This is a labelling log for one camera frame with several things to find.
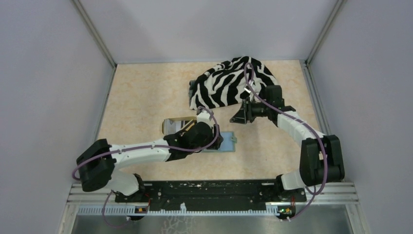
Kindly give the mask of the light blue card holder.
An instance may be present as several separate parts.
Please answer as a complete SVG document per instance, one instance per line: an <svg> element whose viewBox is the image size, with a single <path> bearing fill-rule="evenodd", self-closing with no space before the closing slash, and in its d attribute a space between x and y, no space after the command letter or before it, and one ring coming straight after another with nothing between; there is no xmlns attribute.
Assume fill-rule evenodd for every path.
<svg viewBox="0 0 413 234"><path fill-rule="evenodd" d="M221 132L223 141L218 149L205 149L203 153L229 153L236 151L237 138L234 132Z"/></svg>

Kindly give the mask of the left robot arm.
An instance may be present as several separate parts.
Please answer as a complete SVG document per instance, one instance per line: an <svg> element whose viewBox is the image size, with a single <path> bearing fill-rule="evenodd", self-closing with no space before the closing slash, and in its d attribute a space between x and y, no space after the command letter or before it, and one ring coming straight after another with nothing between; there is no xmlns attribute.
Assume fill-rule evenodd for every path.
<svg viewBox="0 0 413 234"><path fill-rule="evenodd" d="M72 178L81 183L84 192L109 188L139 202L145 198L146 188L140 177L126 174L122 168L181 160L205 149L218 148L221 142L220 126L205 122L147 143L110 145L107 139L99 139L76 159Z"/></svg>

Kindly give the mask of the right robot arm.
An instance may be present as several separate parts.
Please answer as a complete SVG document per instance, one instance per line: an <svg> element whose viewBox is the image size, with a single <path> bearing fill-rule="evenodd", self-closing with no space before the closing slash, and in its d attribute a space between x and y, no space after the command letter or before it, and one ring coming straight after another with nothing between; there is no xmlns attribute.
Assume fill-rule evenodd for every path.
<svg viewBox="0 0 413 234"><path fill-rule="evenodd" d="M281 86L265 87L258 101L244 99L230 122L247 124L257 117L268 118L300 146L299 168L276 177L274 194L278 200L287 201L296 189L344 179L339 138L316 131L301 119L292 106L286 106Z"/></svg>

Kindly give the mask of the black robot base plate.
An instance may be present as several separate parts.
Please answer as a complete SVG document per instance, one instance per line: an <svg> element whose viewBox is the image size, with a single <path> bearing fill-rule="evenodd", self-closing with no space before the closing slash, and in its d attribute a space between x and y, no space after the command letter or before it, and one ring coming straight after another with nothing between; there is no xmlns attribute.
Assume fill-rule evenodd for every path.
<svg viewBox="0 0 413 234"><path fill-rule="evenodd" d="M306 202L303 188L284 190L276 179L145 181L130 196L116 193L118 203L150 204L150 211L263 211L268 202Z"/></svg>

